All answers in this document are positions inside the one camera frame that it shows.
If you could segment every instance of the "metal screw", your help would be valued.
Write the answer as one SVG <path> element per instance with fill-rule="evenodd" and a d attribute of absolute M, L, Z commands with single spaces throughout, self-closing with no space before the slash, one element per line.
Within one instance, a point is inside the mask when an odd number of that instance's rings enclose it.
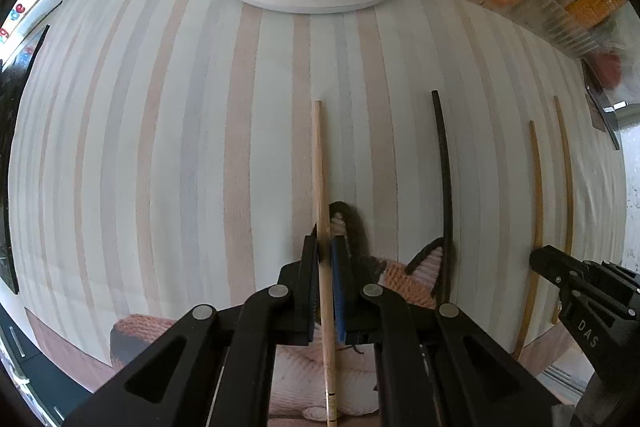
<path fill-rule="evenodd" d="M 213 314 L 213 308 L 206 304 L 201 304 L 200 306 L 196 306 L 191 312 L 193 318 L 197 321 L 203 321 L 208 319 Z"/>
<path fill-rule="evenodd" d="M 440 308 L 438 308 L 438 311 L 440 312 L 440 315 L 442 315 L 443 317 L 447 317 L 448 319 L 457 317 L 458 313 L 460 313 L 458 307 L 455 304 L 451 304 L 450 302 L 441 304 Z"/>
<path fill-rule="evenodd" d="M 269 295 L 273 298 L 284 297 L 289 293 L 289 288 L 287 288 L 284 284 L 274 284 L 271 288 L 269 288 Z"/>
<path fill-rule="evenodd" d="M 380 297 L 382 295 L 382 286 L 379 284 L 366 284 L 362 289 L 362 293 L 367 297 Z"/>

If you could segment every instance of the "snack package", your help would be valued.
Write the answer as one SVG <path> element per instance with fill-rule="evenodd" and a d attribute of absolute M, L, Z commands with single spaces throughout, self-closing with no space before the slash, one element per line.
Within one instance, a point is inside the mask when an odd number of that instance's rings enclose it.
<path fill-rule="evenodd" d="M 566 10 L 584 28 L 591 28 L 624 3 L 626 0 L 575 0 L 566 7 Z"/>

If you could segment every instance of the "thin yellow stick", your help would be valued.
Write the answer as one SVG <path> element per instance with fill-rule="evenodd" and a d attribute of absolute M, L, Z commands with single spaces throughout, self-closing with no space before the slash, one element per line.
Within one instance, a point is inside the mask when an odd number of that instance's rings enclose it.
<path fill-rule="evenodd" d="M 326 424 L 337 424 L 337 399 L 335 396 L 335 327 L 334 288 L 331 270 L 331 229 L 329 203 L 324 174 L 324 149 L 322 146 L 322 102 L 313 105 L 313 192 L 316 230 L 318 234 L 318 279 L 320 290 L 320 328 L 322 332 L 322 362 L 326 388 Z"/>
<path fill-rule="evenodd" d="M 574 246 L 574 172 L 571 165 L 571 150 L 569 149 L 569 139 L 566 134 L 564 116 L 560 100 L 554 96 L 556 102 L 556 113 L 558 114 L 558 124 L 560 126 L 560 139 L 562 140 L 562 156 L 564 156 L 564 179 L 566 182 L 566 235 L 564 236 L 564 253 L 571 255 Z M 558 323 L 560 314 L 560 301 L 556 303 L 556 309 L 551 317 L 551 323 Z"/>
<path fill-rule="evenodd" d="M 542 163 L 540 162 L 540 149 L 538 148 L 538 135 L 536 135 L 536 126 L 533 121 L 529 122 L 529 136 L 531 139 L 531 150 L 533 152 L 533 172 L 535 177 L 535 222 L 533 228 L 533 248 L 542 247 L 543 227 L 545 219 L 545 209 L 542 197 Z M 524 342 L 529 332 L 531 324 L 531 315 L 533 314 L 533 306 L 536 303 L 536 293 L 538 292 L 538 281 L 540 276 L 534 272 L 529 273 L 529 290 L 527 291 L 527 301 L 525 302 L 524 311 L 522 312 L 522 320 L 520 322 L 520 331 L 516 339 L 516 347 L 513 349 L 511 356 L 518 360 L 522 353 Z"/>

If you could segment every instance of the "striped tablecloth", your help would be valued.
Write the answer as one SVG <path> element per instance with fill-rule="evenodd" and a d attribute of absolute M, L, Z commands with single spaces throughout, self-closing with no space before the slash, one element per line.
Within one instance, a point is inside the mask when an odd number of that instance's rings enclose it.
<path fill-rule="evenodd" d="M 442 233 L 430 90 L 452 168 L 452 299 L 506 349 L 532 244 L 536 122 L 545 243 L 562 248 L 574 160 L 574 255 L 618 261 L 622 152 L 593 128 L 580 64 L 463 0 L 387 0 L 290 15 L 237 0 L 65 0 L 20 104 L 10 229 L 21 294 L 109 363 L 114 322 L 222 309 L 276 281 L 312 227 L 310 102 L 328 112 L 332 200 L 370 251 L 407 262 Z M 542 283 L 529 340 L 556 292 Z"/>

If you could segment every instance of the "cabinet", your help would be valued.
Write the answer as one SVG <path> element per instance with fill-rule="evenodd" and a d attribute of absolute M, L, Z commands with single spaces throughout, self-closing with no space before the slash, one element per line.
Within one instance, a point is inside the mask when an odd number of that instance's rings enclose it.
<path fill-rule="evenodd" d="M 20 368 L 42 404 L 57 420 L 62 421 L 91 394 L 42 353 L 22 362 Z"/>
<path fill-rule="evenodd" d="M 2 306 L 0 306 L 0 327 L 9 344 L 7 347 L 11 349 L 18 363 L 29 360 L 40 352 Z"/>

